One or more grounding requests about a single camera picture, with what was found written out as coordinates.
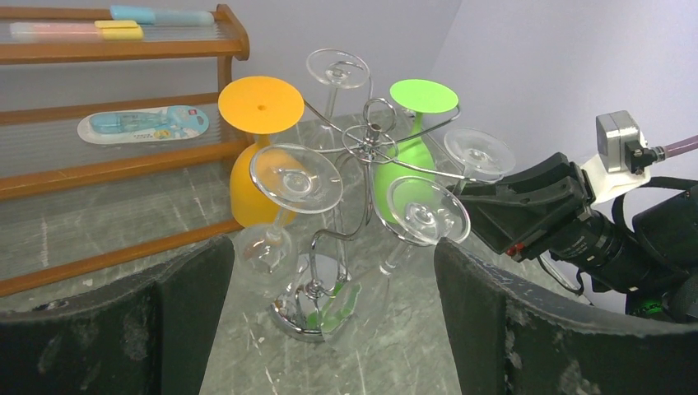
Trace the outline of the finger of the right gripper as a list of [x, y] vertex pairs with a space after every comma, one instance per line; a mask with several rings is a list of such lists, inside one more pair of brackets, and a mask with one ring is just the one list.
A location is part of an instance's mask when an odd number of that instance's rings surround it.
[[558, 152], [494, 184], [467, 184], [456, 197], [488, 248], [517, 253], [551, 237], [584, 210], [584, 171]]

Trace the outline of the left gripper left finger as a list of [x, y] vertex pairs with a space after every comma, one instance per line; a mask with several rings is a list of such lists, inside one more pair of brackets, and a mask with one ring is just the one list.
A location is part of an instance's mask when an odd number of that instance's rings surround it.
[[234, 260], [219, 235], [100, 288], [2, 312], [2, 393], [199, 393]]

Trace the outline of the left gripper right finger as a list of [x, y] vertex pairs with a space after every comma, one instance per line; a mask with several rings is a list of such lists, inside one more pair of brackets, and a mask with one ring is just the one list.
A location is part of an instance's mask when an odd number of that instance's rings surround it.
[[464, 394], [694, 394], [697, 326], [565, 298], [449, 239], [435, 277]]

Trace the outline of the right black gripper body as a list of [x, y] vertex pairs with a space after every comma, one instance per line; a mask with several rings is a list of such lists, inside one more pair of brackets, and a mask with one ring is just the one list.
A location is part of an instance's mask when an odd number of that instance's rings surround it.
[[571, 263], [593, 278], [648, 278], [654, 271], [653, 259], [618, 225], [586, 204], [585, 186], [584, 182], [584, 210], [569, 225], [530, 249], [505, 254], [520, 262], [549, 252], [553, 259]]

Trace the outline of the clear wine glass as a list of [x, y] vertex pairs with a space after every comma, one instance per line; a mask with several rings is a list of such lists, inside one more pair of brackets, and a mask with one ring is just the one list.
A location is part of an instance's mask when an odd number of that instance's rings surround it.
[[453, 192], [459, 195], [467, 184], [493, 184], [501, 180], [516, 164], [507, 144], [489, 133], [462, 128], [444, 135], [444, 148], [463, 166], [464, 180]]
[[[354, 90], [367, 84], [369, 96], [373, 94], [369, 66], [354, 54], [340, 49], [317, 49], [307, 57], [306, 68], [313, 78], [329, 89], [323, 112], [328, 121], [332, 120], [339, 91]], [[307, 146], [323, 154], [338, 149], [334, 129], [321, 121]]]
[[271, 302], [295, 278], [298, 248], [286, 223], [291, 214], [314, 215], [334, 208], [343, 193], [337, 167], [306, 146], [282, 143], [254, 154], [249, 172], [254, 186], [279, 211], [273, 221], [245, 228], [233, 239], [232, 280], [254, 297]]
[[395, 179], [388, 188], [387, 203], [398, 233], [415, 243], [400, 242], [382, 263], [352, 278], [323, 308], [321, 333], [335, 351], [356, 351], [377, 334], [387, 317], [393, 275], [413, 249], [435, 246], [443, 238], [461, 242], [470, 235], [471, 221], [464, 205], [429, 179]]

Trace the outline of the green plastic wine glass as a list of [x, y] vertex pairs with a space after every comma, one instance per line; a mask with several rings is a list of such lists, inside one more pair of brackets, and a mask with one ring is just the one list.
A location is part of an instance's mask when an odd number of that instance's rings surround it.
[[[424, 114], [441, 114], [455, 109], [458, 105], [458, 95], [445, 85], [424, 79], [407, 79], [393, 83], [389, 89], [392, 99], [405, 109], [416, 113], [410, 139], [398, 144], [397, 159], [409, 165], [423, 169], [434, 170], [435, 162], [421, 137], [422, 117]], [[416, 175], [433, 180], [433, 174], [425, 174], [411, 170], [395, 163], [379, 165], [375, 171], [375, 205], [380, 216], [389, 223], [395, 220], [389, 210], [387, 192], [390, 184], [397, 178]]]

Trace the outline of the clear wine glass front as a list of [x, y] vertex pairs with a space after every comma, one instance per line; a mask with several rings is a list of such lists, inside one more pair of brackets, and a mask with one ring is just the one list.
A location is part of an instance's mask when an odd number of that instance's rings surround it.
[[[313, 78], [329, 89], [323, 112], [328, 121], [332, 120], [339, 91], [354, 90], [367, 84], [369, 96], [373, 94], [369, 66], [354, 54], [340, 49], [317, 49], [307, 57], [306, 68]], [[323, 154], [338, 149], [334, 129], [321, 121], [307, 146]]]

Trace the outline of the orange plastic wine glass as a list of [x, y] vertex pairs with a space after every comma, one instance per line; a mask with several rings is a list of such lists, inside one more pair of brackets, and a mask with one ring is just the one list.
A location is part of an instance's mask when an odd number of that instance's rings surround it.
[[233, 128], [257, 138], [237, 157], [230, 174], [230, 204], [244, 228], [271, 223], [279, 206], [254, 185], [249, 166], [254, 155], [271, 144], [270, 136], [294, 127], [305, 112], [301, 93], [290, 83], [269, 76], [240, 78], [219, 94], [217, 107]]

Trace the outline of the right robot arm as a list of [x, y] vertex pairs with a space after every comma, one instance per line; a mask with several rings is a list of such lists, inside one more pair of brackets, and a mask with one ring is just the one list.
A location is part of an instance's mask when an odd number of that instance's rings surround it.
[[606, 216], [586, 170], [556, 153], [493, 184], [453, 187], [472, 231], [517, 262], [548, 253], [591, 279], [594, 292], [626, 296], [625, 312], [675, 323], [697, 320], [697, 183], [653, 177], [649, 188], [674, 195], [624, 217], [624, 197]]

